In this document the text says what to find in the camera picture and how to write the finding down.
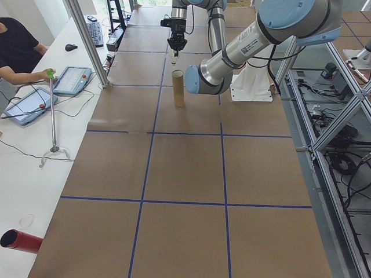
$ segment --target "tablet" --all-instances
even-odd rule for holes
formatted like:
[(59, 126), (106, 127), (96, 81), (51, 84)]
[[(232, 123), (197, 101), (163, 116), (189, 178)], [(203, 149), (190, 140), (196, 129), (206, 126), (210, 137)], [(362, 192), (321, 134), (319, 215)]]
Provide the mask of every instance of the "tablet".
[(92, 74), (91, 68), (66, 67), (54, 84), (54, 94), (74, 96), (82, 91)]
[(4, 114), (11, 116), (10, 120), (24, 126), (42, 115), (50, 107), (50, 93), (44, 88), (36, 88), (20, 101), (5, 109)]

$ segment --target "screen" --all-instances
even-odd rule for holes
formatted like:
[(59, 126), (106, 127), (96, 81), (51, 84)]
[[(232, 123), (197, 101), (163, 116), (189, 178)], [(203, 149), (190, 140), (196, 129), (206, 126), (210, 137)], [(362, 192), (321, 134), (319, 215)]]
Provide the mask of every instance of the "screen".
[(50, 95), (47, 92), (38, 89), (37, 91), (34, 91), (32, 94), (30, 94), (28, 97), (22, 98), (13, 107), (7, 110), (7, 112), (11, 116), (21, 115), (15, 118), (17, 118), (18, 120), (23, 120), (29, 114), (22, 114), (35, 111), (39, 108), (40, 104), (44, 104), (48, 100), (50, 100)]
[(84, 68), (68, 68), (54, 89), (60, 92), (73, 92), (84, 72)]

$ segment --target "black cable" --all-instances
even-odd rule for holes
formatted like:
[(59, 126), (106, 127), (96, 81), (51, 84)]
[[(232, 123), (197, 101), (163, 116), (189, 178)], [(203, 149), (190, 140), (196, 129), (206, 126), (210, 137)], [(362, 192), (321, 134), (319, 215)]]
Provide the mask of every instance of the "black cable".
[(23, 111), (19, 106), (18, 106), (18, 102), (16, 103), (13, 103), (12, 102), (12, 99), (14, 99), (15, 97), (12, 97), (10, 99), (8, 99), (4, 93), (2, 91), (0, 91), (0, 93), (4, 96), (4, 98), (8, 101), (8, 105), (11, 103), (13, 104), (14, 106), (16, 106), (23, 114), (18, 114), (18, 115), (13, 115), (13, 116), (6, 116), (6, 117), (0, 117), (0, 120), (3, 120), (3, 119), (7, 119), (7, 118), (15, 118), (15, 117), (18, 117), (18, 116), (25, 116), (25, 115), (29, 115), (29, 114), (32, 114), (32, 113), (35, 113), (35, 112), (38, 112), (39, 108), (36, 108), (35, 110), (33, 111)]
[[(8, 146), (8, 147), (16, 149), (17, 151), (19, 151), (20, 153), (22, 153), (25, 156), (30, 156), (30, 157), (33, 157), (33, 158), (42, 159), (42, 156), (36, 156), (36, 155), (29, 154), (29, 153), (25, 153), (25, 152), (21, 151), (20, 149), (18, 149), (17, 147), (9, 145), (8, 143), (6, 143), (2, 140), (0, 140), (0, 142), (3, 143), (4, 145)], [(47, 157), (47, 156), (45, 158), (50, 159), (50, 160), (75, 161), (74, 159), (50, 158), (50, 157)]]
[(0, 117), (0, 120), (10, 119), (10, 118), (16, 118), (16, 117), (19, 117), (19, 116), (26, 116), (26, 115), (30, 115), (30, 114), (33, 114), (33, 113), (36, 113), (36, 112), (39, 112), (39, 111), (42, 111), (42, 110), (43, 109), (37, 108), (37, 109), (35, 109), (35, 110), (31, 111), (31, 112), (26, 112), (26, 113), (23, 113), (23, 114)]
[(343, 152), (331, 153), (329, 158), (331, 166), (342, 175), (353, 175), (357, 170), (354, 161)]
[(276, 87), (276, 89), (278, 91), (278, 94), (281, 95), (281, 90), (279, 89), (278, 83), (276, 81), (276, 76), (274, 76), (273, 72), (271, 71), (271, 67), (270, 67), (271, 61), (272, 61), (272, 57), (274, 55), (274, 52), (276, 51), (276, 48), (277, 48), (277, 45), (274, 45), (273, 48), (272, 48), (271, 54), (269, 56), (268, 64), (267, 64), (267, 70), (268, 70), (269, 76), (273, 80), (274, 86)]
[[(85, 86), (83, 87), (83, 91), (86, 91), (85, 90), (85, 88), (92, 82), (92, 80), (95, 78), (95, 76), (97, 76), (97, 74), (95, 73), (95, 72), (92, 72), (92, 75), (90, 76), (90, 80), (85, 84)], [(75, 95), (73, 95), (73, 96), (71, 96), (71, 97), (69, 97), (69, 98), (67, 98), (67, 99), (65, 99), (65, 100), (61, 100), (61, 101), (59, 101), (58, 103), (55, 103), (55, 105), (57, 105), (57, 104), (61, 104), (61, 103), (63, 103), (63, 102), (65, 102), (65, 101), (67, 101), (67, 100), (71, 100), (72, 98), (74, 98), (74, 97), (76, 97), (77, 96), (77, 94), (75, 94)]]
[(338, 97), (340, 94), (325, 94), (323, 92), (321, 92), (320, 90), (317, 90), (317, 89), (314, 89), (312, 86), (308, 85), (308, 84), (305, 84), (303, 82), (298, 82), (298, 86), (302, 86), (302, 87), (305, 87), (307, 88), (309, 91), (315, 93), (315, 94), (318, 94), (320, 96), (325, 96), (325, 97)]
[(188, 35), (191, 35), (193, 33), (193, 31), (195, 30), (195, 11), (194, 11), (194, 8), (193, 8), (193, 5), (192, 6), (192, 19), (193, 19), (193, 24), (192, 24), (192, 31), (190, 33), (188, 32), (185, 32), (186, 34)]
[(265, 64), (265, 65), (253, 65), (251, 64), (249, 61), (246, 61), (247, 64), (253, 68), (265, 68), (268, 64)]
[(39, 93), (39, 90), (37, 90), (35, 87), (34, 87), (34, 85), (32, 85), (32, 84), (30, 84), (31, 85), (31, 87), (35, 90), (35, 92), (37, 92), (37, 94), (39, 95), (39, 97), (42, 99), (42, 102), (44, 103), (44, 108), (46, 108), (46, 103), (45, 103), (45, 100), (42, 98), (42, 96), (40, 95), (40, 93)]
[(361, 188), (360, 190), (355, 190), (355, 189), (352, 188), (353, 193), (349, 196), (349, 204), (350, 204), (350, 201), (351, 201), (352, 197), (353, 197), (354, 195), (356, 195), (357, 193), (360, 194), (360, 195), (362, 195), (363, 197), (365, 197), (365, 198), (371, 200), (370, 197), (368, 197), (368, 196), (366, 196), (366, 195), (364, 195), (364, 194), (361, 193), (362, 191), (368, 189), (370, 186), (371, 186), (371, 182), (370, 182), (367, 186)]
[(324, 111), (324, 110), (329, 110), (329, 111), (342, 111), (342, 109), (329, 109), (329, 108), (325, 108), (325, 109), (323, 109), (322, 111)]
[(19, 87), (17, 88), (16, 93), (18, 93), (18, 91), (19, 91), (21, 88), (23, 88), (23, 87), (29, 86), (29, 85), (31, 85), (31, 84), (36, 85), (36, 84), (41, 84), (41, 83), (46, 83), (46, 81), (42, 80), (42, 81), (35, 81), (35, 82), (30, 82), (30, 83), (23, 84), (23, 85), (21, 85), (21, 86), (19, 86)]
[(80, 110), (75, 115), (67, 114), (67, 113), (65, 113), (61, 110), (55, 110), (55, 112), (60, 112), (60, 113), (65, 114), (66, 116), (71, 117), (71, 118), (74, 118), (74, 117), (78, 116), (80, 114), (80, 112), (82, 111), (82, 109), (85, 107), (85, 105), (94, 97), (94, 93), (92, 93), (91, 91), (88, 91), (88, 90), (85, 90), (85, 89), (83, 91), (86, 91), (86, 92), (92, 94), (92, 96), (88, 100), (85, 101), (85, 103), (81, 106)]
[(350, 198), (350, 196), (351, 196), (351, 192), (350, 192), (350, 190), (356, 191), (356, 190), (354, 190), (353, 188), (351, 188), (352, 181), (353, 181), (353, 179), (354, 179), (356, 173), (358, 172), (359, 168), (360, 168), (363, 164), (365, 164), (365, 162), (364, 162), (363, 160), (360, 161), (360, 162), (358, 163), (358, 165), (357, 165), (357, 167), (356, 167), (356, 169), (355, 169), (355, 173), (350, 177), (350, 179), (349, 179), (349, 181), (348, 181), (348, 184), (347, 184), (347, 197), (348, 197), (348, 199), (344, 202), (346, 208), (348, 208), (348, 207), (350, 206), (350, 202), (351, 202), (351, 198)]
[(364, 263), (365, 266), (366, 266), (367, 273), (368, 273), (368, 275), (371, 277), (371, 271), (370, 271), (370, 269), (369, 269), (369, 267), (368, 267), (368, 262), (367, 262), (367, 259), (366, 259), (366, 257), (365, 257), (365, 254), (366, 254), (366, 253), (363, 251), (362, 246), (361, 246), (361, 244), (360, 244), (360, 242), (359, 242), (359, 239), (358, 239), (358, 235), (359, 235), (359, 234), (356, 232), (356, 230), (355, 230), (355, 228), (354, 228), (354, 226), (353, 226), (351, 216), (349, 215), (349, 212), (348, 212), (347, 208), (345, 207), (344, 200), (343, 200), (343, 196), (342, 196), (342, 194), (341, 194), (341, 192), (340, 192), (339, 187), (337, 186), (337, 184), (338, 184), (339, 182), (336, 181), (336, 178), (335, 178), (334, 172), (333, 172), (333, 170), (332, 170), (332, 168), (331, 168), (331, 166), (330, 166), (330, 164), (329, 164), (329, 162), (328, 162), (327, 159), (326, 159), (326, 162), (327, 162), (328, 165), (329, 165), (330, 175), (331, 175), (332, 180), (333, 180), (333, 182), (334, 182), (334, 185), (335, 185), (335, 188), (336, 188), (337, 194), (338, 194), (338, 196), (339, 196), (340, 203), (341, 203), (341, 205), (342, 205), (342, 207), (343, 207), (345, 217), (346, 217), (346, 219), (347, 219), (347, 221), (348, 221), (348, 223), (349, 223), (350, 229), (351, 229), (351, 231), (352, 231), (352, 234), (353, 234), (353, 237), (354, 237), (355, 244), (356, 244), (356, 246), (357, 246), (357, 248), (358, 248), (358, 250), (359, 250), (359, 253), (360, 253), (361, 257), (362, 257), (363, 263)]
[(300, 49), (300, 51), (296, 52), (295, 54), (292, 54), (292, 55), (286, 56), (286, 57), (282, 57), (282, 58), (264, 58), (264, 57), (257, 57), (257, 56), (253, 56), (252, 58), (260, 59), (260, 60), (270, 60), (270, 61), (284, 61), (284, 60), (290, 59), (292, 57), (295, 57), (296, 55), (299, 55), (305, 48), (306, 48), (306, 46), (303, 47), (302, 49)]

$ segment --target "keyboard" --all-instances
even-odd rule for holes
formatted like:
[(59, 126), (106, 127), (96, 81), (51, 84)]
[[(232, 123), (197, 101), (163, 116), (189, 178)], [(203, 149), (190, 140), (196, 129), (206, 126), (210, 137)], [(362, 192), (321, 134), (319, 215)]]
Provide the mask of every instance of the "keyboard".
[(86, 23), (86, 26), (89, 30), (90, 36), (93, 39), (95, 47), (103, 46), (103, 32), (100, 22), (88, 22)]

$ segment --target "table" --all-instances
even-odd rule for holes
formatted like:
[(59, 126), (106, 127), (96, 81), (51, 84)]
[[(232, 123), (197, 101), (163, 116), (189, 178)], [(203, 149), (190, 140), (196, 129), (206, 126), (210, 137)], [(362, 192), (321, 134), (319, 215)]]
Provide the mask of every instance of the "table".
[[(64, 47), (67, 43), (76, 43), (78, 48), (66, 52)], [(106, 46), (97, 48), (97, 51), (103, 62), (108, 53)], [(73, 19), (70, 19), (34, 71), (54, 68), (56, 76), (58, 76), (66, 66), (72, 65), (93, 69), (76, 25)], [(46, 83), (41, 86), (49, 89)], [(32, 88), (29, 86), (23, 87), (16, 96), (25, 96), (31, 90)], [(83, 104), (92, 97), (76, 117), (72, 118), (56, 112), (57, 143), (60, 147), (68, 149), (72, 159), (78, 152), (87, 122), (101, 92), (97, 77), (92, 79), (86, 90), (89, 92), (81, 92), (76, 97), (55, 107), (56, 110), (75, 115)], [(66, 99), (68, 98), (59, 97), (59, 101)], [(25, 153), (42, 156), (52, 147), (50, 112), (46, 112), (24, 127), (18, 126), (10, 120), (2, 120), (0, 121), (0, 130), (3, 132), (0, 140), (21, 149)], [(40, 159), (25, 156), (4, 144), (0, 144), (0, 156), (0, 175), (2, 177), (0, 233), (3, 234), (9, 229), (19, 229), (43, 237), (72, 163), (47, 160), (44, 167), (40, 169)], [(65, 157), (60, 154), (55, 158)], [(22, 227), (20, 220), (23, 217), (28, 220), (33, 219), (33, 223), (28, 227)], [(24, 278), (27, 277), (36, 255), (0, 248), (0, 257), (0, 277)]]
[[(225, 13), (227, 37), (255, 18)], [(331, 277), (281, 99), (176, 108), (169, 74), (208, 28), (171, 66), (163, 17), (133, 11), (29, 278)]]

